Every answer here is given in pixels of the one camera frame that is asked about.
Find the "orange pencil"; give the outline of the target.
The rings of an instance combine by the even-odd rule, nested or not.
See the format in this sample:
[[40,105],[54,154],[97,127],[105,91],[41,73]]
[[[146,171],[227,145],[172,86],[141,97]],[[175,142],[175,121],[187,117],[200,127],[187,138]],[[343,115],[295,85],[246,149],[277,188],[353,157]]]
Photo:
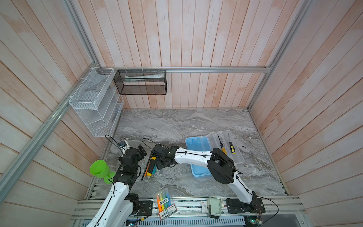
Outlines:
[[147,175],[147,170],[149,168],[149,164],[150,164],[150,159],[147,161],[147,164],[146,164],[146,167],[145,167],[145,171],[144,171],[144,174],[143,174],[143,177],[141,178],[141,181],[144,180],[144,178],[146,177]]

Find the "yellow black utility knife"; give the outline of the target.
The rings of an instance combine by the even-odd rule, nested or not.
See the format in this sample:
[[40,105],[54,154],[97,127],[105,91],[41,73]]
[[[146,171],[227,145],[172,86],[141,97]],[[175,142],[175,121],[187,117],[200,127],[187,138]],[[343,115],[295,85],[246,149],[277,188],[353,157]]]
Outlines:
[[146,175],[147,178],[150,178],[152,176],[152,171],[153,171],[154,166],[156,164],[156,158],[157,157],[151,157],[150,158],[150,164],[149,164],[149,168],[147,170],[147,175]]

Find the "black short screwdriver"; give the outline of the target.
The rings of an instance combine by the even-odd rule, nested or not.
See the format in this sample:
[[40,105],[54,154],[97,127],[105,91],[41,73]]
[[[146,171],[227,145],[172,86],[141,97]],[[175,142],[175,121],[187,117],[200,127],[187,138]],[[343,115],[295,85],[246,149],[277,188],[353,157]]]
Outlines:
[[228,135],[228,138],[229,138],[229,147],[230,147],[230,151],[231,151],[231,153],[232,153],[233,155],[235,155],[235,154],[236,154],[236,152],[235,152],[235,148],[234,148],[233,142],[232,142],[232,140],[231,140],[231,138],[230,138],[229,133],[228,133],[227,135]]

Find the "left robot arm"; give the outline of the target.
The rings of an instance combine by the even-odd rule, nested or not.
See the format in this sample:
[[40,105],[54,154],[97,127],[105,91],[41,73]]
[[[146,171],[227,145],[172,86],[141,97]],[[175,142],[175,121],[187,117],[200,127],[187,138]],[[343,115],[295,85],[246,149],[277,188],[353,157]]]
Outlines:
[[144,148],[127,148],[120,157],[121,165],[116,172],[104,160],[95,161],[90,167],[90,173],[110,183],[112,188],[89,227],[122,227],[127,218],[137,212],[139,196],[130,193],[136,179],[141,175],[141,161],[147,155]]

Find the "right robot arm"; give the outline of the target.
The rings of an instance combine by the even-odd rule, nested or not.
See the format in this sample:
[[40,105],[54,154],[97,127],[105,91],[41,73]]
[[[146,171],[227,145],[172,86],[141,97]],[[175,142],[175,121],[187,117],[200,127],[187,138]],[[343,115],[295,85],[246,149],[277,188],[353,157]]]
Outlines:
[[234,166],[233,160],[219,148],[201,152],[178,146],[166,148],[157,144],[151,153],[156,155],[158,170],[176,164],[190,164],[208,168],[213,178],[221,184],[228,185],[240,202],[252,205],[257,199],[256,193],[249,189],[239,177],[240,172]]

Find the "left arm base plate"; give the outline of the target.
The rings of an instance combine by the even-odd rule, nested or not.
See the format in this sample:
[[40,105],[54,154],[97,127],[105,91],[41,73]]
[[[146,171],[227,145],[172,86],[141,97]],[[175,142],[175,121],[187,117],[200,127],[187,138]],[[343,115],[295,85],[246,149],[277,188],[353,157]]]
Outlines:
[[130,201],[132,205],[131,216],[152,216],[153,201]]

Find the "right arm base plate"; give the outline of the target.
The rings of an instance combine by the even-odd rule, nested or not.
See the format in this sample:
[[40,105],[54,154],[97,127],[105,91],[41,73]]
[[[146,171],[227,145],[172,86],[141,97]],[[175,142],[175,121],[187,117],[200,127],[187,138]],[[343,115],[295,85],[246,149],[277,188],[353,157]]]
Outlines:
[[243,203],[238,199],[226,199],[226,207],[229,214],[239,213],[265,213],[265,206],[261,198],[253,199],[251,203]]

